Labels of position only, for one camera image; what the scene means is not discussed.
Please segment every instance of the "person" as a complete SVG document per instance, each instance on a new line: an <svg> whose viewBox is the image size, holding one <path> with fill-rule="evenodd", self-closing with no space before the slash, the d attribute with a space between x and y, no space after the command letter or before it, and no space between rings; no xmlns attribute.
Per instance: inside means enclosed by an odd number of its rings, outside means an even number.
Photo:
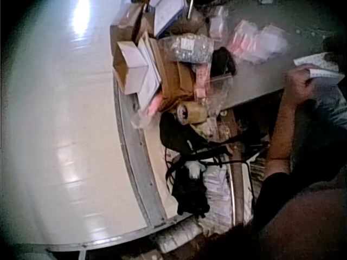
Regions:
<svg viewBox="0 0 347 260"><path fill-rule="evenodd" d="M195 259L346 259L347 102L337 85L310 79L314 67L285 76L252 221Z"/></svg>

